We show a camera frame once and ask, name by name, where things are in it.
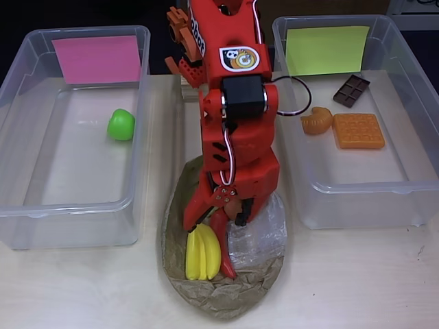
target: pink sticky note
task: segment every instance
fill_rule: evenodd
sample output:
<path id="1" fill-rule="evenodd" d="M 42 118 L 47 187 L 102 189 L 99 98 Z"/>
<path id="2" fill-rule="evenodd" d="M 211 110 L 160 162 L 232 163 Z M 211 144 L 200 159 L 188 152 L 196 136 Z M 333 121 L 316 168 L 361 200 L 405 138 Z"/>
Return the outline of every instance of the pink sticky note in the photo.
<path id="1" fill-rule="evenodd" d="M 66 84 L 109 84 L 140 79 L 136 36 L 52 40 Z"/>

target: orange waffle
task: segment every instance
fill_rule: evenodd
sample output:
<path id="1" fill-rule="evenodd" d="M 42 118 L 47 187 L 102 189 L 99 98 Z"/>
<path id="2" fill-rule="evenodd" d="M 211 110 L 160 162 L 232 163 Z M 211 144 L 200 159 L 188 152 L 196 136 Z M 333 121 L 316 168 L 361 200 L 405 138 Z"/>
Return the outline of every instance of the orange waffle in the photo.
<path id="1" fill-rule="evenodd" d="M 336 114 L 333 128 L 342 149 L 381 149 L 385 145 L 375 114 Z"/>

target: green sticky note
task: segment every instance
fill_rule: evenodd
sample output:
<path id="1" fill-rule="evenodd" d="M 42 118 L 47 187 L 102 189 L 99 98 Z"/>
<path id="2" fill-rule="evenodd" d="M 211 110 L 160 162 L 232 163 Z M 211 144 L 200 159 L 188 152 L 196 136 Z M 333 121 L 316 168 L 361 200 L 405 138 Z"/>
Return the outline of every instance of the green sticky note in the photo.
<path id="1" fill-rule="evenodd" d="M 287 67 L 291 75 L 361 71 L 369 26 L 312 27 L 287 31 Z"/>

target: red chili pepper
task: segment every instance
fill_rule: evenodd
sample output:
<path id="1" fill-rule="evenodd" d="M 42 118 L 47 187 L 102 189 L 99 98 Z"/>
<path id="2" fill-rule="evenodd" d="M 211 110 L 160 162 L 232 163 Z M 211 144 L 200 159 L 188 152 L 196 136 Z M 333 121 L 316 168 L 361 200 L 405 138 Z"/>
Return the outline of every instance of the red chili pepper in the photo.
<path id="1" fill-rule="evenodd" d="M 227 222 L 228 222 L 228 217 L 224 212 L 223 208 L 220 208 L 217 211 L 215 211 L 211 217 L 211 227 L 212 230 L 217 235 L 219 246 L 221 247 L 221 272 L 226 277 L 235 279 L 236 273 L 230 261 L 230 256 L 228 255 L 227 232 L 226 232 Z"/>

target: brown paper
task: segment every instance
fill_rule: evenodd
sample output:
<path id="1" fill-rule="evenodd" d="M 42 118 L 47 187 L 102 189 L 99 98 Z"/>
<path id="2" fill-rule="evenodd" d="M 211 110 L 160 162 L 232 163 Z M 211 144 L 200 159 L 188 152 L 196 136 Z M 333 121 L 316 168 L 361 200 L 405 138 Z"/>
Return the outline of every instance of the brown paper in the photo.
<path id="1" fill-rule="evenodd" d="M 220 319 L 232 319 L 251 309 L 276 281 L 283 256 L 237 271 L 232 280 L 218 274 L 212 281 L 185 278 L 187 232 L 182 228 L 183 212 L 193 195 L 202 167 L 202 157 L 188 162 L 178 180 L 165 213 L 162 227 L 163 269 L 172 286 L 190 305 Z"/>

